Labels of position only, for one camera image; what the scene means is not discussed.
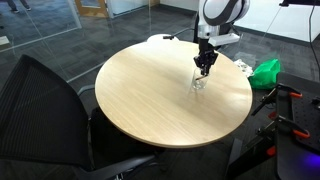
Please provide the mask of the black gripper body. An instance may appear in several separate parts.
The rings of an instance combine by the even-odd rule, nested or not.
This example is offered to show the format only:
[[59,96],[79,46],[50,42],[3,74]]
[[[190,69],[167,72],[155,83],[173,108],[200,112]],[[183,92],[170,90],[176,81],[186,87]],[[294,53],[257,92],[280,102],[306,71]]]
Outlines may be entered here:
[[214,64],[217,53],[215,47],[209,43],[208,39],[199,38],[199,53],[194,57],[195,64],[198,68],[209,67]]

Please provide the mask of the black perforated robot base table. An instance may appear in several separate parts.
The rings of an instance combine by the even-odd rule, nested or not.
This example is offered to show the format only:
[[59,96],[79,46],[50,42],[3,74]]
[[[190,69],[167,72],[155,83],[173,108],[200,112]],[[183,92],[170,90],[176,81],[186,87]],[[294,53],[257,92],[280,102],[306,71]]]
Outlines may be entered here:
[[233,180],[261,163],[275,160],[279,180],[320,180],[319,84],[280,72],[274,89],[261,104],[275,104],[271,123],[247,144],[233,141],[226,180]]

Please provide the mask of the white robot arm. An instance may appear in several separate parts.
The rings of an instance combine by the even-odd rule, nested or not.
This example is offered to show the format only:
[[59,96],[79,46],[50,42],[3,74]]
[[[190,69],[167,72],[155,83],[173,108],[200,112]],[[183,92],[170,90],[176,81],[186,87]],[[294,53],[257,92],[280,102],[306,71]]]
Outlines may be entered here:
[[218,54],[209,39],[214,37],[219,26],[243,18],[249,10],[250,0],[199,0],[197,40],[199,53],[194,57],[202,76],[208,76]]

